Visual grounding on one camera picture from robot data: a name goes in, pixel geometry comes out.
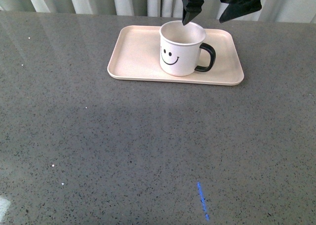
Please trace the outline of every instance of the white mug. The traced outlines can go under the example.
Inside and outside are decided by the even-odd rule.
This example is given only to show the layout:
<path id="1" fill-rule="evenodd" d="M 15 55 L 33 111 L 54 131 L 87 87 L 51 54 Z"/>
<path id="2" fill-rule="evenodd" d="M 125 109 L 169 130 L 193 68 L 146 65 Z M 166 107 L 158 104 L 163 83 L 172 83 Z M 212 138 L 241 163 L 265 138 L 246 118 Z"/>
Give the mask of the white mug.
<path id="1" fill-rule="evenodd" d="M 203 43 L 205 29 L 196 23 L 183 25 L 182 21 L 170 21 L 163 24 L 160 34 L 160 65 L 168 74 L 186 76 L 194 71 L 207 72 L 215 62 L 216 53 L 212 46 Z M 210 56 L 208 66 L 198 66 L 201 49 Z"/>

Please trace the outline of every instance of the blue mark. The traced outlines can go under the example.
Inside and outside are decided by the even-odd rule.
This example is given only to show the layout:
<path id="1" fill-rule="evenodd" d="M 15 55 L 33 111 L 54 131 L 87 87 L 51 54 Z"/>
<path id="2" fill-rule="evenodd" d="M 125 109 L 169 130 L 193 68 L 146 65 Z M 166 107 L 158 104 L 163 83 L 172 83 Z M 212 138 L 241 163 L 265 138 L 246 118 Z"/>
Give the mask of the blue mark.
<path id="1" fill-rule="evenodd" d="M 207 221 L 209 221 L 209 216 L 208 216 L 207 210 L 206 210 L 205 199 L 203 197 L 203 192 L 202 192 L 202 188 L 201 188 L 201 185 L 200 185 L 199 181 L 197 182 L 197 188 L 198 188 L 198 191 L 199 191 L 199 195 L 201 197 L 201 202 L 202 202 L 202 206 L 203 206 L 203 211 L 205 213 L 205 218 L 206 218 Z"/>

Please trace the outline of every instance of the speckled stone surface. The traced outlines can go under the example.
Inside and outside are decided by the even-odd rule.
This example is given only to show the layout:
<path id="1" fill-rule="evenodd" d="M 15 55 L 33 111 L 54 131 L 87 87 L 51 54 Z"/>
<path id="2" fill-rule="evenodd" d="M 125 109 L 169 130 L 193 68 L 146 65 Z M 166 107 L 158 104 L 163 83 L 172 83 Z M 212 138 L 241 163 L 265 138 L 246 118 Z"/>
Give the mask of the speckled stone surface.
<path id="1" fill-rule="evenodd" d="M 0 224 L 315 224 L 316 25 L 197 19 L 234 87 L 110 77 L 123 27 L 169 20 L 0 12 Z"/>

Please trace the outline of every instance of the white curtain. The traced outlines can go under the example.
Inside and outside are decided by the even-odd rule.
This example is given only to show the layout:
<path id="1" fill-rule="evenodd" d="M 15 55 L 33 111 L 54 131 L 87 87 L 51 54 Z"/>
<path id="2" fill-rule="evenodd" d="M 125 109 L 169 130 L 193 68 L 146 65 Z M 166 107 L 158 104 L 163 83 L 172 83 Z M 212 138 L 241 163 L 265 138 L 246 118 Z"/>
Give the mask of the white curtain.
<path id="1" fill-rule="evenodd" d="M 316 23 L 316 0 L 261 0 L 262 10 L 238 20 Z M 197 18 L 219 19 L 227 4 L 205 0 Z M 182 17 L 181 0 L 0 0 L 0 10 Z"/>

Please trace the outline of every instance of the beige tray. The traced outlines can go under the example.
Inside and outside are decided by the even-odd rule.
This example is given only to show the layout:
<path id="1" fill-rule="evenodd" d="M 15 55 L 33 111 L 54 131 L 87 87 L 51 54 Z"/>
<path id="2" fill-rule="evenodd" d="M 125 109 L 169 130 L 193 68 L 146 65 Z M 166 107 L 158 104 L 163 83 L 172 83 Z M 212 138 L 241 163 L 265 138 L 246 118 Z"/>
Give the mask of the beige tray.
<path id="1" fill-rule="evenodd" d="M 108 65 L 116 79 L 178 82 L 210 85 L 237 85 L 244 77 L 232 36 L 223 30 L 206 29 L 205 43 L 216 51 L 212 69 L 175 77 L 165 73 L 159 63 L 159 26 L 127 26 L 119 34 Z M 199 65 L 207 66 L 209 54 L 201 51 Z"/>

